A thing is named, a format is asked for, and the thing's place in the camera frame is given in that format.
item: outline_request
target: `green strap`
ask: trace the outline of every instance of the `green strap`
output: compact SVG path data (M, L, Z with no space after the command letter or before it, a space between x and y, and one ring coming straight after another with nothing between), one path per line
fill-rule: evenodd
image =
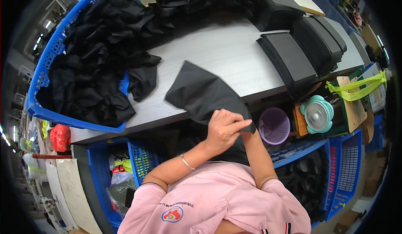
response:
M385 88L387 88L387 80L385 78L385 71L380 71L379 74L364 79L364 80L359 80L353 83L350 83L346 86L333 86L329 81L326 82L327 85L325 86L325 88L328 88L328 90L332 93L332 92L336 92L341 98L343 98L346 101L357 101L361 98L363 98L364 96L368 95L369 93L371 93L372 91L374 91L379 85L381 85L382 83L384 83ZM360 89L357 92L354 93L348 93L347 90L359 87L359 86L363 86L365 84L370 83L369 86L366 86L363 89Z
M46 171L44 171L43 169L31 168L30 166L28 166L28 169L30 169L32 171L39 171L39 172L42 172L42 173L46 173Z

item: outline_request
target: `silver bangle bracelet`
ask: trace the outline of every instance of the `silver bangle bracelet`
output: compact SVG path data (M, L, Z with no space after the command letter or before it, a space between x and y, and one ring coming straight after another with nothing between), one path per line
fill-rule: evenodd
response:
M191 167L191 166L187 163L187 161L184 160L183 154L181 154L180 156L181 156L181 159L183 160L184 164L185 164L189 169L191 169L192 171L195 170L195 168Z

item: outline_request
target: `pink polo shirt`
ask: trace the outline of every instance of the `pink polo shirt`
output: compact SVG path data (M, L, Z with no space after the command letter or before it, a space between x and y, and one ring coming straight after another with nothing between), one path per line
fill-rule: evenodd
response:
M205 162L167 194L154 184L138 187L118 234L213 234L222 219L256 234L311 232L306 210L277 179L259 190L250 167Z

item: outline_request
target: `wrist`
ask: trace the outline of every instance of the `wrist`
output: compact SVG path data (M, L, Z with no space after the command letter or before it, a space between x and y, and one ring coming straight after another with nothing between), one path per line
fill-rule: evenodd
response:
M199 143L199 146L200 146L199 151L201 152L206 161L216 156L217 153L216 147L209 144L207 140L201 141Z

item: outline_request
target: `neon yellow ribbon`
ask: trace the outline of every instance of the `neon yellow ribbon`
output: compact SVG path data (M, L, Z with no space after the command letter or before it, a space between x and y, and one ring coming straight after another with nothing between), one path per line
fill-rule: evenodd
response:
M42 173L46 173L46 171L44 171L43 169L31 168L30 166L28 166L28 169L30 169L32 171L39 171L39 172L42 172Z
M364 80L359 80L353 83L350 83L346 86L333 86L329 81L326 82L327 85L325 86L325 88L328 88L328 90L332 93L332 92L336 92L341 98L343 98L346 101L357 101L361 98L363 98L364 96L368 95L369 93L371 93L372 91L374 91L379 85L381 85L382 83L384 83L385 88L387 88L387 80L385 78L385 71L380 71L379 74L364 79ZM366 86L363 89L360 89L357 92L353 92L353 93L348 93L346 92L347 90L359 87L359 86L363 86L365 84L370 83L369 86Z
M116 166L123 165L123 168L128 171L128 172L133 172L133 168L131 167L131 161L130 160L123 160L121 162L115 162Z

